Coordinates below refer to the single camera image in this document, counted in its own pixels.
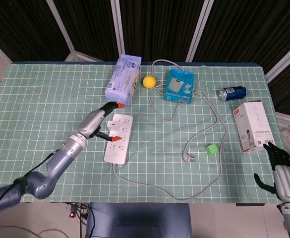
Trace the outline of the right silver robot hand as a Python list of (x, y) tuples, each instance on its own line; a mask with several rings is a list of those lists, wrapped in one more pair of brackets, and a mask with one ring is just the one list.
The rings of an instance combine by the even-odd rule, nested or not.
[(271, 142), (263, 145), (271, 164), (274, 185), (264, 184), (258, 174), (254, 174), (256, 184), (263, 190), (275, 194), (283, 203), (290, 203), (290, 154)]

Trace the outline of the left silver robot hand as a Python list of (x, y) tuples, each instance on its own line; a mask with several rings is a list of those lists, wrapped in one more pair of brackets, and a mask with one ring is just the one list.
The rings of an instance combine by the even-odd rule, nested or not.
[(120, 140), (119, 136), (109, 136), (100, 131), (101, 123), (113, 110), (122, 109), (125, 105), (117, 102), (107, 102), (97, 110), (92, 111), (79, 125), (78, 132), (86, 139), (99, 137), (104, 140), (115, 142)]

